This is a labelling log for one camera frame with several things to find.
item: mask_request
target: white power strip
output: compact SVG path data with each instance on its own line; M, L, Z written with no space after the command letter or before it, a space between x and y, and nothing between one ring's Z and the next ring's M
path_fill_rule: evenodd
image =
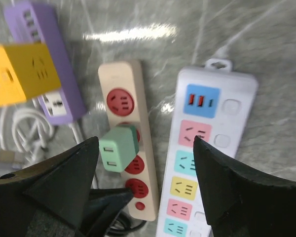
M199 135L234 158L257 88L252 75L231 72L228 60L210 59L204 69L180 71L157 237L209 236L195 172L194 138Z

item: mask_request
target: coiled white cable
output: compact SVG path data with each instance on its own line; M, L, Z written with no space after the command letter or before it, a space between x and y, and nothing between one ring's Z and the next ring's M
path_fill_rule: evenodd
M34 108L20 108L12 117L12 138L19 152L25 154L27 160L25 167L31 166L45 159L44 148L47 147L48 141L52 139L55 128L51 125L46 116L40 111L37 99L32 100ZM0 116L0 146L3 150L8 150L5 139L6 117L8 107L3 107ZM22 131L20 123L23 120L34 119L28 135ZM84 141L81 129L77 122L69 124L74 133L77 144ZM92 188L98 188L98 179L96 173L92 181Z

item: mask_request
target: marble surface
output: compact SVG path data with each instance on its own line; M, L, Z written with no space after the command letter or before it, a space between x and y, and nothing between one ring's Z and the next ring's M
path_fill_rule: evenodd
M0 42L12 38L0 0ZM212 56L252 73L259 90L237 159L296 181L296 0L50 0L88 107L85 135L102 136L108 121L97 76L103 62L137 58L144 79L157 176L161 189L178 71ZM57 130L49 155L74 145L70 129ZM119 176L97 168L101 188ZM156 222L140 232L155 236Z

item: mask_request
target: black cable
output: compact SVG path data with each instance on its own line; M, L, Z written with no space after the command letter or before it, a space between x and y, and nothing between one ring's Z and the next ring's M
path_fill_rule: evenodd
M118 227L114 227L118 224L121 226L121 229L118 229ZM139 225L132 227L132 221L130 220L130 218L126 214L121 212L117 217L113 227L111 227L110 231L107 233L107 236L110 236L110 237L127 236L129 233L132 233L141 229L145 224L146 224L146 221L142 221Z

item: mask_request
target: charger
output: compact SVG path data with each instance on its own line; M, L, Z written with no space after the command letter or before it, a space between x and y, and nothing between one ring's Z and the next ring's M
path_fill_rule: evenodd
M123 172L139 151L135 126L121 124L99 140L103 166L107 171Z

